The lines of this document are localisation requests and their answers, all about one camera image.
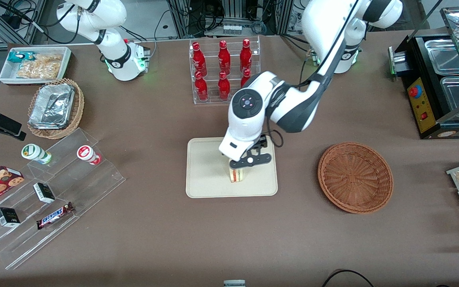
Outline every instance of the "table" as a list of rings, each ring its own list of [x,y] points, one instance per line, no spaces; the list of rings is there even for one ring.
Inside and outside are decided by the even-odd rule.
[[[188,41],[160,42],[150,72],[131,82],[113,78],[94,45],[71,46],[67,76],[86,98],[80,126],[128,180],[18,269],[0,264],[0,286],[222,286],[242,278],[250,287],[304,287],[338,268],[376,286],[459,286],[459,197],[445,174],[459,166],[459,140],[419,140],[401,81],[386,77],[386,49],[404,36],[368,34],[308,129],[283,133],[277,194],[255,198],[185,194],[187,142],[227,127],[227,106],[192,102]],[[277,36],[261,41],[262,70],[296,83],[303,52]],[[304,77],[314,69],[306,65]],[[26,122],[36,89],[2,84],[0,112]],[[341,211],[318,185],[321,154],[344,141],[373,147],[392,169],[394,193],[379,212]],[[20,149],[30,142],[56,141],[0,135],[0,165],[25,165]],[[366,282],[340,274],[330,286],[338,284]]]

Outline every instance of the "aluminum foil container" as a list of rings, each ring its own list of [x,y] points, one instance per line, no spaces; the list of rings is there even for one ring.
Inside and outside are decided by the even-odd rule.
[[[74,95],[75,89],[69,84],[41,87],[29,117],[29,125],[35,129],[66,128]]]

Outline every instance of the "white robotic arm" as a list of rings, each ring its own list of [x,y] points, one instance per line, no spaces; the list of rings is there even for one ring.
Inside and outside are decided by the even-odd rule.
[[[219,151],[245,164],[241,159],[246,154],[249,156],[247,151],[255,147],[265,117],[288,133],[306,129],[344,53],[344,31],[350,20],[361,15],[359,18],[377,27],[390,26],[401,11],[400,0],[311,0],[302,15],[302,28],[322,62],[317,71],[299,85],[308,85],[307,90],[299,91],[269,71],[251,77],[231,100],[229,127]],[[248,166],[257,164],[252,158],[247,162]]]
[[[98,46],[109,71],[121,81],[132,80],[146,72],[149,51],[134,43],[125,43],[115,27],[125,23],[127,11],[120,0],[69,0],[56,9],[60,24],[76,31]]]

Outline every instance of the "white plastic tray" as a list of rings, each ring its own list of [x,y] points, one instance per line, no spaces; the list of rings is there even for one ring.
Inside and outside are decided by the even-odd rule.
[[[58,72],[58,76],[56,80],[62,79],[65,76],[65,71],[67,69],[67,65],[69,64],[69,60],[71,57],[71,50],[67,47],[19,47],[19,48],[11,48],[10,52],[12,51],[34,51],[40,54],[62,54],[63,59],[61,60],[60,71]],[[2,83],[8,85],[31,85],[31,84],[45,84],[52,82],[54,80],[46,80],[46,79],[22,79],[17,77],[17,71],[19,70],[20,63],[13,63],[9,61],[5,61],[3,65],[3,69],[0,73],[0,81]]]
[[[187,145],[185,192],[190,198],[273,196],[277,192],[274,145],[262,153],[272,160],[264,165],[244,167],[241,182],[231,183],[229,159],[219,152],[222,138],[193,138]]]

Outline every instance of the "round wicker basket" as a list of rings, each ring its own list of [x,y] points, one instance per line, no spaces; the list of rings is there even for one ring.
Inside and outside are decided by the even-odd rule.
[[[342,142],[324,152],[318,181],[331,202],[354,214],[381,209],[393,190],[392,173],[384,158],[356,142]]]
[[[73,133],[73,131],[75,131],[75,129],[77,129],[77,127],[79,126],[80,118],[82,117],[82,109],[84,109],[84,95],[82,94],[82,91],[80,90],[78,84],[69,79],[56,80],[51,83],[47,83],[46,85],[53,86],[60,84],[69,84],[75,89],[74,102],[72,103],[72,111],[69,120],[69,125],[67,125],[67,127],[62,130],[39,130],[32,128],[29,124],[27,124],[27,127],[29,128],[31,133],[35,136],[39,136],[41,138],[49,138],[50,140],[58,140]],[[37,99],[37,96],[38,91],[35,93],[33,100],[31,100],[31,104],[29,105],[29,109],[27,111],[28,116],[31,116],[31,111],[33,111],[33,107],[35,106],[35,100]]]

